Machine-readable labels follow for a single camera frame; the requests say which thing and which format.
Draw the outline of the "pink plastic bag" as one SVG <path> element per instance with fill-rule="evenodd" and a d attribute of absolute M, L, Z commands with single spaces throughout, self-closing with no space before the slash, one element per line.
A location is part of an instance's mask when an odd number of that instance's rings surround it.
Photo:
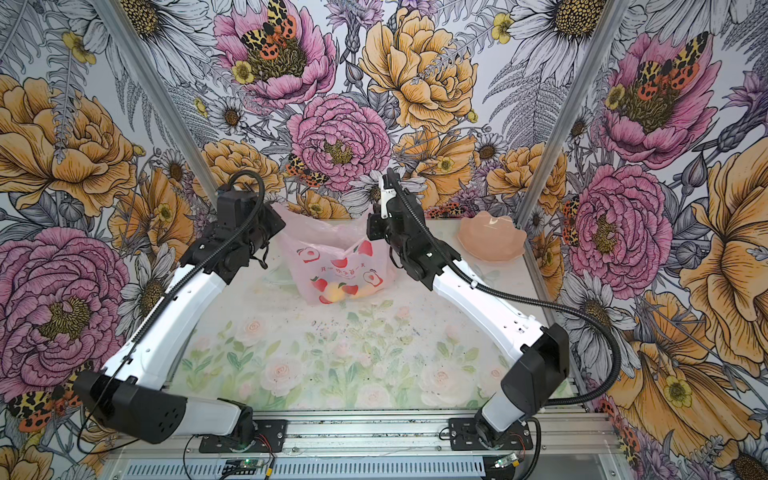
<path fill-rule="evenodd" d="M 326 222 L 283 205 L 273 208 L 286 223 L 275 237 L 281 258 L 308 304 L 333 304 L 324 303 L 322 297 L 332 282 L 344 284 L 345 300 L 371 296 L 394 283 L 389 245 L 368 239 L 366 218 Z"/>

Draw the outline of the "pink scalloped bowl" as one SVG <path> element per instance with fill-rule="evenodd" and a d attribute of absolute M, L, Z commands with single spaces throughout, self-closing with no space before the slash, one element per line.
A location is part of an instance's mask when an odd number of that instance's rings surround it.
<path fill-rule="evenodd" d="M 457 239 L 463 249 L 478 260 L 504 263 L 523 256 L 527 234 L 509 216 L 494 217 L 482 211 L 462 218 Z"/>

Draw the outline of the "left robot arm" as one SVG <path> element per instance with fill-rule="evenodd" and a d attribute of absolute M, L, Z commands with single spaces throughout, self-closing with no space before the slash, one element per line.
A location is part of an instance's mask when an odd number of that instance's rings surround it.
<path fill-rule="evenodd" d="M 169 290 L 99 371 L 75 380 L 88 420 L 150 444 L 193 435 L 252 442 L 252 408 L 170 394 L 164 385 L 210 303 L 284 226 L 263 193 L 220 190 L 216 220 L 186 250 Z"/>

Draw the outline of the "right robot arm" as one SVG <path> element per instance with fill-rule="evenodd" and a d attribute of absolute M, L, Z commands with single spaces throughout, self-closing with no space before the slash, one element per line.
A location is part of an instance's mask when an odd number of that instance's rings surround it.
<path fill-rule="evenodd" d="M 568 377 L 567 334 L 513 307 L 455 249 L 434 237 L 416 195 L 403 188 L 393 169 L 383 174 L 379 188 L 368 237 L 386 241 L 410 278 L 459 308 L 507 358 L 507 373 L 475 415 L 480 442 L 496 448 L 513 424 L 538 413 Z"/>

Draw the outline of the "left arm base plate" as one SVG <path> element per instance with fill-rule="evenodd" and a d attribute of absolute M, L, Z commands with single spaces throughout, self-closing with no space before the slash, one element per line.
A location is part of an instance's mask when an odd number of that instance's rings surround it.
<path fill-rule="evenodd" d="M 203 436 L 198 451 L 203 454 L 280 453 L 287 426 L 286 420 L 256 419 L 228 436 Z"/>

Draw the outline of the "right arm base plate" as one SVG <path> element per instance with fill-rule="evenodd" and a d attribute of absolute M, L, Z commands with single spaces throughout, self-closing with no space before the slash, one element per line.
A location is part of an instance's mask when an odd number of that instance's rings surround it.
<path fill-rule="evenodd" d="M 449 418 L 447 441 L 452 451 L 529 451 L 533 449 L 530 430 L 520 422 L 515 422 L 507 430 L 498 432 L 475 418 Z"/>

